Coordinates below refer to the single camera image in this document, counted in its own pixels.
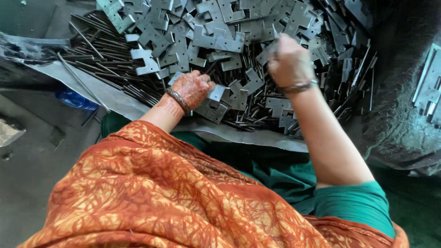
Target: forearm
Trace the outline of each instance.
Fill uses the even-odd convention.
[[[170,133],[179,123],[182,116],[184,116],[184,110],[181,106],[172,97],[165,94],[159,103],[145,113],[140,120],[148,121],[165,132]]]
[[[360,184],[374,180],[318,87],[288,97],[308,146],[318,185]]]

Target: green sleeve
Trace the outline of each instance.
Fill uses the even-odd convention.
[[[376,181],[360,185],[332,186],[314,192],[317,217],[334,216],[366,224],[394,238],[389,202]]]

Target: metal bangle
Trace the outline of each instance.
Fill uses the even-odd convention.
[[[295,93],[295,92],[302,92],[306,91],[311,86],[317,86],[318,80],[317,79],[307,79],[307,80],[301,80],[301,81],[295,81],[293,85],[288,87],[279,87],[279,89],[282,91],[282,93]]]
[[[187,103],[185,103],[184,99],[176,91],[169,87],[165,90],[165,92],[181,106],[186,114],[191,113],[190,107],[187,105]]]

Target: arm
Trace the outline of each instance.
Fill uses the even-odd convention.
[[[315,78],[309,51],[285,34],[269,71],[280,87]],[[374,180],[354,144],[341,128],[318,87],[287,96],[299,121],[317,176],[317,188]]]
[[[173,84],[176,91],[190,107],[191,110],[199,107],[205,100],[208,92],[215,87],[207,74],[201,75],[199,71],[192,71],[180,76]],[[164,94],[158,104],[145,113],[140,120],[148,121],[167,133],[179,123],[184,110],[169,94]]]

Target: pile of metal parts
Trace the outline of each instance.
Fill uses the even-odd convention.
[[[72,15],[87,28],[70,23],[78,35],[63,58],[150,107],[179,75],[200,70],[217,87],[194,112],[239,130],[264,128],[301,139],[291,103],[266,68],[279,33],[310,50],[320,88],[341,121],[357,98],[369,91],[372,97],[365,76],[377,58],[366,35],[372,15],[360,0],[314,3],[97,0],[93,13]]]
[[[441,47],[432,44],[418,82],[413,103],[421,109],[421,114],[429,116],[428,121],[441,125]]]

